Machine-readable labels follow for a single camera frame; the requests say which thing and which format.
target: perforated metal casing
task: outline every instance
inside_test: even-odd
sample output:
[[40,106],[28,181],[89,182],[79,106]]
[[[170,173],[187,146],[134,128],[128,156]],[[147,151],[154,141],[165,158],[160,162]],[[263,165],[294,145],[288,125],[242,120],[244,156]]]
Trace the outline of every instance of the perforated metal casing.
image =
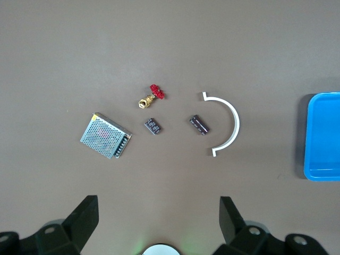
[[94,113],[80,141],[107,158],[119,158],[131,135],[103,114]]

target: blue plastic bin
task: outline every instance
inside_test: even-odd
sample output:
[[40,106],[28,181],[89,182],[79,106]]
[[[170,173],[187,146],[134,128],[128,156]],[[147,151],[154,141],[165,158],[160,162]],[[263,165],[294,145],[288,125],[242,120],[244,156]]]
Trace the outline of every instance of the blue plastic bin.
[[312,181],[340,181],[340,92],[309,102],[304,174]]

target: gray tabletop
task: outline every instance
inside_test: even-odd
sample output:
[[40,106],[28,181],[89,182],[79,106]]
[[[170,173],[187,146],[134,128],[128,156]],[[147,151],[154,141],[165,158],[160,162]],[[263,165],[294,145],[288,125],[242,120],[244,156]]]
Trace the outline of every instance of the gray tabletop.
[[[0,231],[26,237],[96,194],[83,255],[157,242],[211,254],[230,196],[275,237],[303,233],[338,254],[340,184],[305,179],[303,148],[306,97],[340,90],[339,12],[339,1],[1,0]],[[166,98],[140,109],[153,83]],[[203,91],[240,115],[217,157],[233,118]],[[119,159],[80,143],[93,112],[133,133]]]

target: red valve handle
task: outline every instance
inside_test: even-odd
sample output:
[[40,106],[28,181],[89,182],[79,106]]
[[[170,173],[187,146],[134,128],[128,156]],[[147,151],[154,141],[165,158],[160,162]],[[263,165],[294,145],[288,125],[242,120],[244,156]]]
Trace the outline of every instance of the red valve handle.
[[163,98],[164,98],[164,96],[165,96],[164,92],[163,92],[163,91],[159,88],[159,86],[157,86],[156,84],[152,84],[152,85],[150,86],[150,89],[151,89],[152,93],[153,93],[156,97],[158,97],[159,99],[163,99]]

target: white curved handle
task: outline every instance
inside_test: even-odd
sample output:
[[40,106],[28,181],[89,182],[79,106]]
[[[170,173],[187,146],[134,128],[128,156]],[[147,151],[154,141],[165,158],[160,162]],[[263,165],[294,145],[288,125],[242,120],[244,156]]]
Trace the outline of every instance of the white curved handle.
[[238,115],[235,107],[232,106],[231,103],[227,102],[226,100],[220,99],[218,97],[207,97],[207,93],[205,93],[205,92],[202,92],[202,94],[203,94],[204,101],[219,101],[219,102],[225,104],[226,106],[228,106],[229,109],[232,111],[232,113],[234,115],[235,126],[234,126],[234,131],[233,131],[232,135],[230,136],[230,138],[227,141],[225,141],[220,146],[212,148],[212,155],[214,157],[216,157],[216,151],[217,150],[223,150],[224,148],[227,148],[229,145],[231,145],[233,143],[233,141],[235,141],[235,139],[236,139],[236,137],[239,133],[239,130],[240,130],[240,118],[239,118],[239,115]]

